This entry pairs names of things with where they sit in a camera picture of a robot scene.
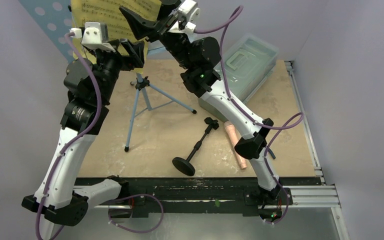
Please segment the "yellow sheet music page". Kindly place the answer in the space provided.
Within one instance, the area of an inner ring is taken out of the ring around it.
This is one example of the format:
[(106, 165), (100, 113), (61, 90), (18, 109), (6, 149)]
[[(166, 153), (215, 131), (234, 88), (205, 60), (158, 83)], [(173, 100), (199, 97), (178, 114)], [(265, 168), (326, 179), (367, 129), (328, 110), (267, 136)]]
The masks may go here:
[(124, 6), (145, 20), (155, 21), (161, 7), (160, 0), (72, 0), (70, 2), (73, 28), (85, 30), (89, 22), (103, 23), (109, 41), (127, 39), (132, 44), (138, 40), (120, 11)]

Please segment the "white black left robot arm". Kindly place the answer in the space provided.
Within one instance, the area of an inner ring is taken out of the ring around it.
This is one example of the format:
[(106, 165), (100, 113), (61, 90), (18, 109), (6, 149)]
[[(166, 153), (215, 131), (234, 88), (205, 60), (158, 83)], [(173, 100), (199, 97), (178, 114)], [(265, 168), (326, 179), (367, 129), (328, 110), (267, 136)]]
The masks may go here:
[(89, 209), (129, 199), (129, 185), (118, 176), (75, 189), (84, 158), (109, 113), (108, 105), (121, 71), (144, 66), (144, 43), (127, 39), (87, 44), (96, 62), (79, 57), (68, 64), (64, 86), (68, 103), (60, 121), (56, 150), (38, 190), (21, 205), (36, 214), (35, 236), (55, 239), (64, 227), (80, 223)]

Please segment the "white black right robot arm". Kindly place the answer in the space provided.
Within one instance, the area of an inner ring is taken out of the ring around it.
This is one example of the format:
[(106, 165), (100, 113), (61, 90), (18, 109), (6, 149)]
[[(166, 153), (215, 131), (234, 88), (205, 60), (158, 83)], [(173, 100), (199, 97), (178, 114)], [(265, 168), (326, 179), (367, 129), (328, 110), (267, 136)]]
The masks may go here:
[(200, 31), (192, 23), (192, 16), (198, 8), (197, 2), (185, 0), (175, 3), (167, 13), (151, 21), (121, 5), (119, 10), (125, 17), (134, 37), (152, 43), (161, 42), (165, 49), (185, 71), (180, 77), (186, 89), (217, 109), (230, 121), (241, 138), (234, 150), (249, 160), (261, 188), (260, 196), (268, 204), (280, 198), (277, 187), (278, 177), (271, 169), (264, 151), (266, 137), (274, 128), (270, 118), (255, 115), (229, 90), (227, 78), (215, 70), (221, 63), (221, 43), (214, 37), (206, 36), (191, 40), (190, 34)]

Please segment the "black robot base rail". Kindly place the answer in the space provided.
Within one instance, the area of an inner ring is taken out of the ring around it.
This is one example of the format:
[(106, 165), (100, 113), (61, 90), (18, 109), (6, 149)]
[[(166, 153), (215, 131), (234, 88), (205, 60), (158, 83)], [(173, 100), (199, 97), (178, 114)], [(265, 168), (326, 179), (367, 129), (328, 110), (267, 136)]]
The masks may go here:
[(281, 177), (285, 190), (264, 193), (256, 177), (126, 177), (127, 187), (102, 206), (132, 208), (134, 218), (150, 213), (241, 214), (278, 219), (285, 204), (293, 205), (290, 186), (315, 185), (315, 177)]

